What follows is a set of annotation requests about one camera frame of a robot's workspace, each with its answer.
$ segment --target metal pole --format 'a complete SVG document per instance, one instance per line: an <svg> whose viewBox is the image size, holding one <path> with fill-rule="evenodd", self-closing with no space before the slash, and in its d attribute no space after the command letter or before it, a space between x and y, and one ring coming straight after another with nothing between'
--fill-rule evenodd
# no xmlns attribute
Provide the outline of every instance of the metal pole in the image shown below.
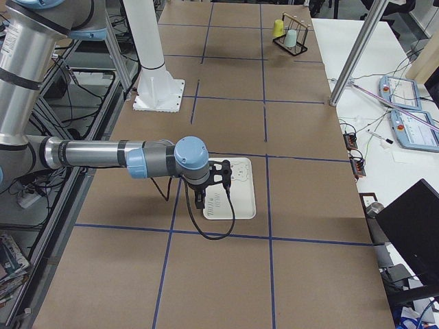
<svg viewBox="0 0 439 329"><path fill-rule="evenodd" d="M124 91L129 91L129 87L131 85L130 74L126 68L125 62L123 61L121 55L121 49L119 48L119 43L117 42L115 33L111 26L111 20L108 16L107 11L105 11L105 21L107 25L107 37L105 39L105 43L107 45L108 51L110 52L112 62L115 65L117 74L122 83L122 87Z"/></svg>
<svg viewBox="0 0 439 329"><path fill-rule="evenodd" d="M329 100L329 104L331 106L336 106L346 85L348 83L349 78L351 77L355 67L358 64L361 54L363 53L366 45L372 33L375 30L379 20L383 16L384 10L387 7L389 0L375 0L372 4L372 7L369 11L369 15L366 17L366 21L361 28L361 31L358 34L357 40L355 41L354 46L352 47L351 53L344 65L342 72L338 78L337 84L334 87L334 90L331 94L331 98Z"/></svg>

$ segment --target black cable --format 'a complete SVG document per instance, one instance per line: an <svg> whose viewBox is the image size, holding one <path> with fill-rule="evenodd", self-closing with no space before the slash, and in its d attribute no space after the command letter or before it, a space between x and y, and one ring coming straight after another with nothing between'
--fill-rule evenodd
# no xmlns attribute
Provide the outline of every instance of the black cable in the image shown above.
<svg viewBox="0 0 439 329"><path fill-rule="evenodd" d="M6 189L4 189L4 190L2 190L2 191L0 192L0 195L2 195L3 193L5 193L6 191L8 191L8 190L12 187L12 185L14 185L18 180L19 180L18 178L15 178L15 179L12 181L12 183L11 183Z"/></svg>
<svg viewBox="0 0 439 329"><path fill-rule="evenodd" d="M430 101L430 102L432 102L432 103L435 103L435 101L434 101L433 99L430 99L430 98L419 97L419 99L420 99L421 101Z"/></svg>
<svg viewBox="0 0 439 329"><path fill-rule="evenodd" d="M191 217L192 224L195 226L195 228L197 229L198 233L200 233L204 238L206 238L208 240L213 240L213 241L222 240L222 239L226 238L227 236L229 236L230 233L233 231L233 228L235 227L235 221L236 221L235 209L233 208L232 201L230 200L230 190L226 190L226 195L227 195L228 203L230 204L230 209L232 210L232 225L230 225L230 228L228 229L227 233L225 233L223 235L209 236L209 235L207 235L205 232L203 232L201 230L201 228L198 226L197 222L195 221L195 218L193 217L193 213L192 213L192 209L191 209L191 202L189 200L189 192L187 190L187 184L188 183L187 183L187 181L184 178L182 180L185 183L185 195L186 195L187 211L189 212L189 216Z"/></svg>
<svg viewBox="0 0 439 329"><path fill-rule="evenodd" d="M115 73L113 71L109 71L109 73L112 75L112 80L111 80L110 86L108 86L108 89L104 95L104 99L107 98L107 96L110 94L112 85L115 83L115 80L116 80ZM101 102L101 104L99 105L99 109L96 111L97 113L99 113L102 110L102 106L104 106L104 102ZM91 128L93 127L93 125L96 122L96 118L97 118L97 115L93 118L93 120L92 120L91 124L89 125L89 127L87 128L87 131L85 132L85 134L83 136L81 136L82 139L85 139L90 134Z"/></svg>
<svg viewBox="0 0 439 329"><path fill-rule="evenodd" d="M72 41L70 42L70 45L68 45L68 46L66 46L66 47L55 47L55 50L67 50L67 49L72 48L74 44L75 44L75 41L72 40Z"/></svg>
<svg viewBox="0 0 439 329"><path fill-rule="evenodd" d="M66 175L64 177L64 180L62 182L62 185L61 185L59 191L62 191L62 189L64 188L65 184L67 183L67 180L68 180L68 178L69 178L69 176L71 174L71 169L70 168L66 168L65 173L66 173ZM58 193L55 196L55 200L54 200L53 204L57 204L59 199L60 199L60 197L61 197L61 193L59 193L59 191L58 191ZM32 255L35 252L36 245L38 245L38 242L41 239L41 236L43 235L43 233L45 231L45 228L47 226L47 223L49 223L49 220L50 220L52 214L54 213L54 210L55 210L55 207L49 207L49 210L48 210L48 213L47 213L47 216L46 216L45 220L40 223L41 229L40 229L40 232L38 233L38 236L35 238L34 244L31 246L31 248L29 250L29 256L28 256L29 259L32 258Z"/></svg>
<svg viewBox="0 0 439 329"><path fill-rule="evenodd" d="M353 125L351 125L350 123L342 122L342 123L340 123L340 125L345 125L345 126L352 127L352 129L354 129L354 133L357 134L357 130L356 130L355 127L354 127ZM346 131L346 127L344 127L344 133L345 133L345 134L348 133L348 132Z"/></svg>
<svg viewBox="0 0 439 329"><path fill-rule="evenodd" d="M172 177L169 177L169 180L167 182L167 192L166 195L163 194L161 188L158 186L156 180L152 177L150 177L151 181L154 183L154 185L157 188L157 191L161 194L161 196L163 197L163 199L165 199L166 202L169 201L169 194L171 194L171 183L172 183Z"/></svg>
<svg viewBox="0 0 439 329"><path fill-rule="evenodd" d="M40 132L41 136L47 136L45 131L29 118L29 122Z"/></svg>
<svg viewBox="0 0 439 329"><path fill-rule="evenodd" d="M6 17L4 17L2 14L0 14L1 18L3 18L5 21L11 23L11 21L9 19L7 19Z"/></svg>
<svg viewBox="0 0 439 329"><path fill-rule="evenodd" d="M87 88L81 86L80 84L76 84L76 86L78 86L78 87L79 87L80 89L82 89L82 90L85 90L88 94L90 94L90 95L92 95L92 96L95 96L95 97L99 98L101 101L104 101L104 99L103 99L102 96L96 95L94 92L92 92L92 91L90 91L89 89L87 89Z"/></svg>
<svg viewBox="0 0 439 329"><path fill-rule="evenodd" d="M86 118L89 118L89 117L92 117L92 116L96 115L97 113L99 113L99 111L100 111L100 109L94 111L93 113L83 115L82 117L73 118L73 119L67 119L67 120L63 120L61 122L62 123L66 123L66 122L69 122L69 121L77 121L77 120L81 120L81 119L86 119Z"/></svg>
<svg viewBox="0 0 439 329"><path fill-rule="evenodd" d="M121 53L121 55L122 55L122 57L126 58L127 60L131 60L131 61L133 61L133 62L140 63L140 60L139 60L139 59L136 59L136 60L135 60L134 58L128 57L128 56L126 56L126 55L123 55L122 53Z"/></svg>
<svg viewBox="0 0 439 329"><path fill-rule="evenodd" d="M71 117L71 119L73 119L73 105L71 103L70 92L69 92L69 80L67 79L66 73L62 70L61 65L58 64L58 62L61 59L62 59L62 56L60 56L58 60L54 60L52 58L52 60L54 61L55 65L60 69L60 71L62 73L62 76L64 77L64 80L66 82L66 86L67 86L66 87L67 99L69 100L69 105L70 105L70 117ZM71 125L71 122L68 125L66 125L66 126L59 126L59 127L60 128L68 128L68 127L70 127L70 125Z"/></svg>
<svg viewBox="0 0 439 329"><path fill-rule="evenodd" d="M41 106L39 106L38 103L35 103L35 105L36 105L36 107L37 107L40 111L37 111L36 108L34 108L34 111L35 111L36 113L38 113L40 116L42 116L47 122L51 123L51 124L55 127L55 129L58 131L58 133L61 134L61 131L60 131L58 128L63 129L63 130L64 130L64 133L67 133L66 130L65 130L65 128L68 128L71 124L69 124L69 125L57 125L56 123L54 123L54 122L53 122L53 121L52 121L52 120L51 120L51 119L50 119L50 118L44 113L43 108L42 108ZM57 118L55 118L55 116L53 115L53 113L51 113L50 110L49 110L48 112L49 112L49 114L51 115L51 117L52 117L54 120L57 119Z"/></svg>
<svg viewBox="0 0 439 329"><path fill-rule="evenodd" d="M86 27L87 24L89 24L91 22L91 19L93 18L94 13L95 13L95 0L91 0L90 1L90 12L88 12L88 16L85 19L85 21L83 21L79 25L73 26L71 29L76 30L76 29L82 29L83 27Z"/></svg>
<svg viewBox="0 0 439 329"><path fill-rule="evenodd" d="M390 72L387 72L387 73L374 73L374 74L369 74L369 75L362 75L361 77L353 77L353 79L354 79L354 80L359 80L359 79L362 79L362 78L364 78L364 77L374 77L374 76L377 76L377 75L379 75L379 76L383 76L383 75L389 75L389 74L391 74L391 73L393 73L393 75L394 75L396 72L399 72L399 71L405 69L407 66L409 66L409 65L410 65L410 62L409 62L408 64L406 64L405 66L399 68L399 67L400 67L400 66L401 66L406 60L411 60L411 57L412 57L415 53L418 53L419 51L422 51L422 50L423 50L423 48L422 48L422 49L419 49L419 50L415 51L414 53L410 54L409 56L405 57L405 58L404 58L404 59L398 64L398 66L396 67L395 71L390 71Z"/></svg>
<svg viewBox="0 0 439 329"><path fill-rule="evenodd" d="M362 129L358 129L357 132L360 132L362 130L365 130L366 128L368 128L369 126L373 125L375 122L377 122L378 120L384 118L387 114L389 114L390 111L386 111L383 115L381 115L380 117L376 118L374 121L372 121L371 123L368 123L367 125L365 125Z"/></svg>

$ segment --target blue tape line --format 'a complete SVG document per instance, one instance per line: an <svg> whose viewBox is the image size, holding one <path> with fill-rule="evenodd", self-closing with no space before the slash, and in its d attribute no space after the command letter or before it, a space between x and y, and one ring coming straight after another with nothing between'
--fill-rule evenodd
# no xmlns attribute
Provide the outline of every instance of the blue tape line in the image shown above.
<svg viewBox="0 0 439 329"><path fill-rule="evenodd" d="M263 137L264 142L268 142L268 123L267 123L267 108L263 102Z"/></svg>
<svg viewBox="0 0 439 329"><path fill-rule="evenodd" d="M215 96L198 96L198 98L220 99L223 101L263 101L262 99L228 98L228 97L215 97Z"/></svg>
<svg viewBox="0 0 439 329"><path fill-rule="evenodd" d="M86 224L86 223L77 223L76 227L82 228L106 228L113 230L131 230L131 231L146 231L146 232L161 232L161 233L170 233L170 230L161 229L161 228L140 228L135 226L114 226L114 225L104 225L104 224ZM199 235L197 231L186 231L186 230L172 230L173 233L179 234L192 234ZM215 232L207 232L207 234L211 235L222 235L222 233ZM260 236L260 235L245 235L245 234L231 234L230 237L238 238L238 239L259 239L259 240L269 240L268 236ZM289 241L289 242L303 242L303 243L317 243L317 244L330 244L330 245L354 245L359 247L373 247L373 244L370 243L361 243L361 242L346 242L346 241L332 241L332 240L318 240L318 239L300 239L300 238L283 238L279 236L273 236L273 241Z"/></svg>
<svg viewBox="0 0 439 329"><path fill-rule="evenodd" d="M294 60L294 62L323 64L323 62L321 60Z"/></svg>
<svg viewBox="0 0 439 329"><path fill-rule="evenodd" d="M270 284L272 294L272 329L276 329L276 300L274 298L274 264L273 264L273 232L272 232L272 213L270 199L270 160L265 155L265 174L267 179L267 210L268 210L268 247L270 252Z"/></svg>
<svg viewBox="0 0 439 329"><path fill-rule="evenodd" d="M201 58L201 64L203 64L204 57L206 55L207 39L209 37L209 30L211 29L211 21L212 21L212 13L213 13L213 6L214 5L215 5L215 2L212 2L211 15L209 17L209 24L207 25L206 40L204 40L203 57Z"/></svg>
<svg viewBox="0 0 439 329"><path fill-rule="evenodd" d="M273 159L293 159L293 160L306 160L306 161L326 161L326 162L342 162L349 163L349 160L337 160L337 159L324 159L324 158L306 158L299 156L272 156L262 154L247 154L247 153L233 153L233 152L209 152L210 154L217 154L219 156L254 156L258 158L273 158Z"/></svg>
<svg viewBox="0 0 439 329"><path fill-rule="evenodd" d="M212 58L214 60L263 60L262 58L245 58L245 57L224 57L224 56L197 56L197 55L180 55L177 53L168 53L168 57L185 57L185 58Z"/></svg>
<svg viewBox="0 0 439 329"><path fill-rule="evenodd" d="M197 81L197 89L195 90L195 99L193 100L191 124L193 123L193 116L195 115L195 107L197 106L198 89L200 87L200 79Z"/></svg>
<svg viewBox="0 0 439 329"><path fill-rule="evenodd" d="M274 100L274 99L251 99L251 98L232 98L232 97L217 97L217 96L198 96L203 99L219 99L222 101L262 101L266 103L298 103L298 104L322 104L323 101L287 101L287 100Z"/></svg>
<svg viewBox="0 0 439 329"><path fill-rule="evenodd" d="M331 240L315 240L315 239L297 239L297 238L281 238L272 237L273 241L289 241L289 242L303 242L303 243L317 243L323 245L354 245L357 247L373 247L372 243L362 242L346 242L346 241L331 241Z"/></svg>
<svg viewBox="0 0 439 329"><path fill-rule="evenodd" d="M270 102L270 103L299 103L299 104L323 104L323 101L280 101L277 99L266 99L266 102Z"/></svg>
<svg viewBox="0 0 439 329"><path fill-rule="evenodd" d="M204 58L213 58L216 60L260 60L260 61L264 61L264 59L262 59L262 58L245 58L245 57L205 56Z"/></svg>
<svg viewBox="0 0 439 329"><path fill-rule="evenodd" d="M263 156L262 154L247 154L247 153L224 153L224 152L210 152L209 154L216 154L218 156L254 156L257 158L264 158L265 156Z"/></svg>
<svg viewBox="0 0 439 329"><path fill-rule="evenodd" d="M264 142L268 142L267 108L265 107L265 67L263 63L263 33L262 33L262 6L259 4L259 23L261 24L261 66L262 66L262 99L263 99L263 135Z"/></svg>
<svg viewBox="0 0 439 329"><path fill-rule="evenodd" d="M169 232L169 230L166 230L164 228L140 228L137 226L118 226L118 225L87 224L87 223L76 223L75 226L80 228L112 228L116 230L129 230L129 231L146 231L146 232L162 232L162 233Z"/></svg>
<svg viewBox="0 0 439 329"><path fill-rule="evenodd" d="M223 29L260 29L260 27L250 26L223 26L223 25L211 25L211 27L221 27Z"/></svg>
<svg viewBox="0 0 439 329"><path fill-rule="evenodd" d="M167 53L164 54L164 56L168 56L168 57L188 57L188 58L202 58L203 56L197 56L197 55L180 55L177 53Z"/></svg>
<svg viewBox="0 0 439 329"><path fill-rule="evenodd" d="M197 24L173 24L173 23L158 23L158 25L164 26L195 26L195 27L208 27L208 25L197 25Z"/></svg>
<svg viewBox="0 0 439 329"><path fill-rule="evenodd" d="M223 27L225 29L261 29L260 27L251 26L223 26L223 25L197 25L197 24L174 24L174 23L159 23L158 25L168 26L193 26L193 27ZM262 29L272 29L271 27L262 27ZM314 32L314 29L308 29L308 32Z"/></svg>
<svg viewBox="0 0 439 329"><path fill-rule="evenodd" d="M294 160L307 160L307 161L325 161L325 162L343 162L349 163L349 160L338 160L338 159L325 159L325 158L307 158L302 156L268 156L269 158L277 159L294 159Z"/></svg>
<svg viewBox="0 0 439 329"><path fill-rule="evenodd" d="M162 297L163 283L165 281L165 273L166 273L167 260L169 258L169 250L171 248L172 233L173 233L173 229L174 229L174 223L175 223L175 220L176 220L178 199L179 199L179 196L180 196L180 187L181 187L181 180L178 181L176 203L174 204L174 211L172 212L171 228L169 229L169 236L167 238L166 252L165 252L165 261L163 262L162 275L161 275L161 278L160 278L160 285L158 286L156 309L154 311L154 320L152 322L152 329L155 329L155 327L157 325L158 310L160 308L160 300L161 300L161 297Z"/></svg>

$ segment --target wire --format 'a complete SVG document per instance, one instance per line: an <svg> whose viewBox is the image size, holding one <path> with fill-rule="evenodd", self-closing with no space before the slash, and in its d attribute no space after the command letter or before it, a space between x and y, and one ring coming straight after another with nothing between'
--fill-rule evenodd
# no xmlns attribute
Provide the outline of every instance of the wire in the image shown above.
<svg viewBox="0 0 439 329"><path fill-rule="evenodd" d="M384 120L384 115L381 117L381 120L378 122L377 126L376 126L375 129L373 130L374 132L377 131L379 125L381 125L381 122L383 122L383 120ZM368 156L369 144L370 144L370 141L372 140L372 138L373 138L373 135L370 135L369 141L368 141L368 143L366 144L366 154L364 154L364 160L365 160L365 161L366 161L366 157Z"/></svg>
<svg viewBox="0 0 439 329"><path fill-rule="evenodd" d="M99 98L101 101L104 101L104 99L103 99L102 96L96 95L95 93L93 93L93 92L90 91L89 89L87 89L87 88L81 86L80 84L76 84L76 86L78 86L78 87L79 87L80 89L82 89L82 90L85 90L88 94L90 94L90 95L92 95L92 96L95 96L95 97Z"/></svg>
<svg viewBox="0 0 439 329"><path fill-rule="evenodd" d="M11 23L11 21L9 19L7 19L6 17L4 17L2 14L0 14L1 18L3 18L5 21Z"/></svg>
<svg viewBox="0 0 439 329"><path fill-rule="evenodd" d="M12 185L14 185L16 182L17 182L17 180L19 180L18 178L15 178L13 181L12 181L12 183L6 188L6 189L4 189L4 190L2 190L1 192L0 192L0 195L2 195L3 193L5 193L6 191L9 191L9 189L12 187Z"/></svg>
<svg viewBox="0 0 439 329"><path fill-rule="evenodd" d="M37 124L35 122L33 122L31 118L29 118L29 122L40 132L40 134L42 136L47 136L46 132L43 130L43 128L38 127Z"/></svg>
<svg viewBox="0 0 439 329"><path fill-rule="evenodd" d="M72 41L70 42L70 45L68 45L68 46L66 46L66 47L55 47L55 50L67 50L67 49L72 48L74 44L75 44L75 41L72 40Z"/></svg>
<svg viewBox="0 0 439 329"><path fill-rule="evenodd" d="M193 217L193 213L192 213L192 209L191 209L191 202L189 200L189 192L187 190L188 183L184 178L182 178L182 180L185 183L187 211L189 212L189 216L191 217L192 224L195 226L198 233L200 233L204 238L206 238L208 240L212 240L212 241L222 240L222 239L226 238L227 236L229 236L230 233L233 231L233 228L235 227L235 221L236 221L235 209L233 208L232 201L230 200L230 190L226 189L226 195L227 195L228 204L230 204L230 209L232 210L232 224L230 225L230 228L228 229L227 233L224 233L224 234L219 235L219 236L210 236L210 235L207 235L205 232L203 232L201 230L201 228L198 226L197 222L195 221L195 218Z"/></svg>
<svg viewBox="0 0 439 329"><path fill-rule="evenodd" d="M71 119L73 119L73 106L72 106L72 103L71 103L70 92L69 92L69 80L67 79L67 76L66 76L66 73L64 72L64 70L62 70L61 65L58 64L58 62L59 62L61 59L62 59L62 56L60 56L58 60L54 60L54 59L52 58L52 60L54 61L55 65L60 69L60 71L61 71L61 73L62 73L62 76L64 77L64 80L65 80L65 82L66 82L66 86L67 86L67 88L66 88L66 91L67 91L67 99L69 100L69 105L70 105L70 117L71 117ZM70 122L68 125L66 125L66 126L62 126L61 128L68 128L68 127L70 127L70 125L71 125L71 122Z"/></svg>
<svg viewBox="0 0 439 329"><path fill-rule="evenodd" d="M112 85L115 83L115 80L116 80L115 73L113 71L109 71L109 73L112 75L112 80L111 80L110 86L108 86L107 91L104 95L104 99L106 99L107 96L110 94ZM99 109L96 111L96 113L98 113L102 110L102 106L104 106L104 102L101 102L101 104L99 105ZM87 128L87 131L85 132L85 134L83 136L81 136L81 139L85 139L90 134L91 128L93 127L93 125L96 122L96 118L97 118L97 115L93 118L93 120L92 120L91 124L89 125L89 127Z"/></svg>
<svg viewBox="0 0 439 329"><path fill-rule="evenodd" d="M352 127L352 129L354 129L353 134L357 134L357 130L355 129L355 127L353 125L351 125L350 123L347 122L342 122L340 125L345 125L344 127L344 133L347 134L348 132L346 131L346 126Z"/></svg>
<svg viewBox="0 0 439 329"><path fill-rule="evenodd" d="M368 128L370 125L373 125L375 122L377 122L379 119L382 119L382 118L384 118L387 114L389 114L390 113L390 111L388 110L388 111L386 111L383 115L381 115L379 118L377 118L377 119L375 119L374 121L372 121L371 123L368 123L367 125L365 125L363 128L361 128L361 129L358 129L357 130L357 133L358 132L360 132L360 131L362 131L362 130L365 130L366 128Z"/></svg>
<svg viewBox="0 0 439 329"><path fill-rule="evenodd" d="M169 201L169 194L171 193L171 183L172 183L172 177L169 178L168 182L167 182L167 192L166 195L163 194L162 190L160 189L160 187L158 186L156 180L154 178L150 178L151 181L154 183L154 185L156 186L158 192L161 194L161 196L163 197L163 199L165 199L166 202Z"/></svg>
<svg viewBox="0 0 439 329"><path fill-rule="evenodd" d="M425 308L424 308L424 310L423 310L423 312L420 314L420 317L419 317L419 322L418 322L418 325L416 326L416 329L420 329L420 327L422 326L422 323L423 323L423 317L424 317L424 315L425 315L425 313L427 312L427 310L430 308L430 307L432 307L433 306L433 304L434 304L434 302L436 301L436 299L433 299Z"/></svg>
<svg viewBox="0 0 439 329"><path fill-rule="evenodd" d="M122 53L121 53L121 55L122 55L122 57L126 58L127 60L131 60L131 61L133 61L133 62L140 63L140 60L139 60L139 59L135 60L134 58L128 57L128 56L126 56L126 55L123 55Z"/></svg>

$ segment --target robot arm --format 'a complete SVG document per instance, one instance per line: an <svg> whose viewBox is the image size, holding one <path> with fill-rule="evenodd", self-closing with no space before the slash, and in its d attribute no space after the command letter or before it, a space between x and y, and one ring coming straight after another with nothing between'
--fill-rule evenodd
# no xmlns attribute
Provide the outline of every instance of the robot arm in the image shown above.
<svg viewBox="0 0 439 329"><path fill-rule="evenodd" d="M222 183L228 191L230 163L209 162L206 146L196 137L173 145L24 135L56 42L67 36L105 38L105 1L8 0L6 5L11 20L0 55L0 191L27 173L74 166L126 167L133 178L182 177L195 191L197 208L204 207L207 186ZM216 182L218 175L222 180Z"/></svg>

